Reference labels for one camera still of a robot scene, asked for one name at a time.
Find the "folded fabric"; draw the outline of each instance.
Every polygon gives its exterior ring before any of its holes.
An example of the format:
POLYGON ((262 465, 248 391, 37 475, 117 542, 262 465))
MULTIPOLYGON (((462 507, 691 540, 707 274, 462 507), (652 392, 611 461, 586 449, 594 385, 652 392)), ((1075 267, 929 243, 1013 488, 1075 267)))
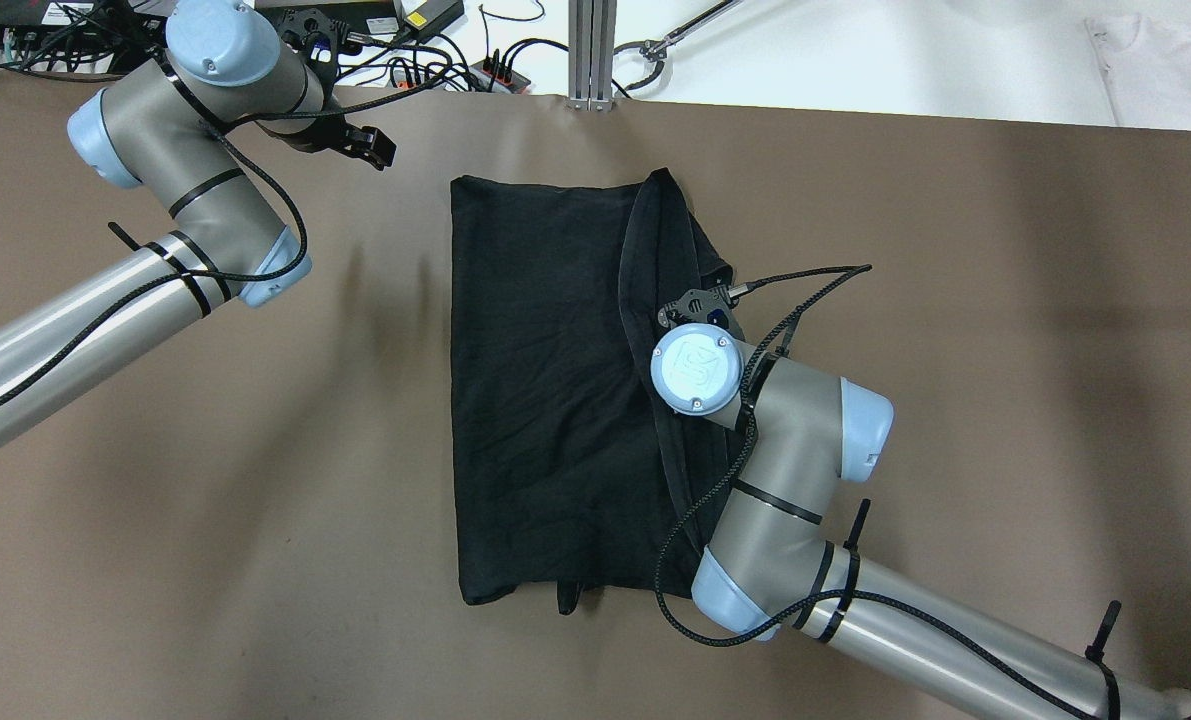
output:
MULTIPOLYGON (((671 174, 607 188, 453 181, 453 475, 459 583, 653 587, 676 519, 727 469, 727 431, 651 392, 656 309, 732 281, 671 174)), ((721 501, 663 568, 688 596, 721 501)))
POLYGON ((1191 24, 1135 14, 1084 26, 1120 126, 1191 129, 1191 24))

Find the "light blue cap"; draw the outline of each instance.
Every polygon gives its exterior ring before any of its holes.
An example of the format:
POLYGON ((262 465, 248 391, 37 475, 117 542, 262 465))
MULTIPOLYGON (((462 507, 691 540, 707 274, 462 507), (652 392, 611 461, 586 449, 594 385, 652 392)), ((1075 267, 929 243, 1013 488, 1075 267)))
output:
POLYGON ((737 395, 742 353, 724 328, 704 323, 679 325, 653 351, 653 387, 685 415, 706 415, 737 395))
POLYGON ((208 84, 257 82, 279 62, 279 33, 241 0, 180 0, 166 27, 169 54, 208 84))
POLYGON ((95 169, 98 176, 116 187, 137 187, 142 181, 127 171, 111 143, 111 136, 106 133, 106 120, 102 119, 104 92, 105 87, 75 109, 70 119, 66 120, 66 134, 70 136, 70 145, 80 159, 95 169))
MULTIPOLYGON (((272 248, 270 252, 267 252, 266 259, 262 259, 262 264, 257 265, 257 269, 252 270, 252 274, 263 275, 275 273, 275 270, 292 263, 293 258, 297 258, 299 249, 301 249, 301 243, 293 237, 293 231, 285 227, 283 232, 279 233, 279 237, 275 238, 275 246, 272 248)), ((239 300, 243 300, 249 307, 261 307, 266 305, 267 300, 275 298, 281 292, 288 290, 299 278, 306 277, 307 273, 311 273, 310 255, 303 256, 301 263, 298 263, 295 268, 280 275, 278 278, 248 283, 243 290, 239 290, 239 300)))
MULTIPOLYGON (((732 633, 749 633, 772 619, 732 582, 724 566, 710 553, 710 547, 701 552, 701 564, 692 578, 692 602, 706 618, 732 633)), ((781 625, 773 625, 755 639, 769 641, 778 628, 781 625)))
POLYGON ((875 469, 888 430, 893 427, 893 405, 879 393, 838 378, 838 409, 843 424, 838 476, 863 483, 875 469))

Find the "white label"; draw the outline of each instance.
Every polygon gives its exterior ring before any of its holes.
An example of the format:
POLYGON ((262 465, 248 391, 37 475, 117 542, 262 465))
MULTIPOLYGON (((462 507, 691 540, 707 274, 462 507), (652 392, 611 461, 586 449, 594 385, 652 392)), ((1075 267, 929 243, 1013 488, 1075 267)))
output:
POLYGON ((39 20, 39 24, 42 26, 69 26, 77 17, 75 13, 89 13, 92 10, 93 4, 48 4, 48 10, 43 12, 43 19, 39 20), (67 14, 63 8, 70 8, 74 12, 67 14))
POLYGON ((394 35, 399 32, 395 18, 368 18, 368 35, 394 35))

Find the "white fabric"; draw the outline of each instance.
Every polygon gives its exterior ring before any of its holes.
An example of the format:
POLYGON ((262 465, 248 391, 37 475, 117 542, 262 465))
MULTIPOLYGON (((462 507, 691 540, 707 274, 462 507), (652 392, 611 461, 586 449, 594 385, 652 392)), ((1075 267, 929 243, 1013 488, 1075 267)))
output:
POLYGON ((1120 126, 1191 129, 1191 24, 1141 14, 1084 24, 1120 126))

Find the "metal post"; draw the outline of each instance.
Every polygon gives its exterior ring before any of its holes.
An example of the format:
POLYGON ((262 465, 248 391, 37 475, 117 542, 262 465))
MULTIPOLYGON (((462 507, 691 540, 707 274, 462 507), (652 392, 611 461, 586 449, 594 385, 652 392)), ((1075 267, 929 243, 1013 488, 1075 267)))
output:
POLYGON ((612 109, 617 0, 568 0, 568 105, 612 109))

